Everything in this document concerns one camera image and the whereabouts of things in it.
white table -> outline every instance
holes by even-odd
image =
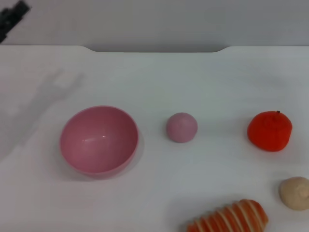
[[[124,173],[90,180],[57,147],[65,122],[94,105],[119,107],[142,134]],[[288,146],[248,142],[256,114],[293,123]],[[187,144],[164,135],[167,118],[192,114]],[[309,210],[278,184],[309,177],[309,47],[230,47],[216,53],[97,53],[79,46],[0,46],[0,231],[176,232],[242,198],[269,216],[266,232],[308,232]]]

pink bowl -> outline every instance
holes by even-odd
[[[138,127],[130,115],[115,107],[94,106],[66,123],[60,150],[75,170],[105,177],[130,163],[138,142]]]

pink ball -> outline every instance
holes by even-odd
[[[197,121],[190,114],[177,113],[168,119],[166,130],[171,140],[186,143],[196,135]]]

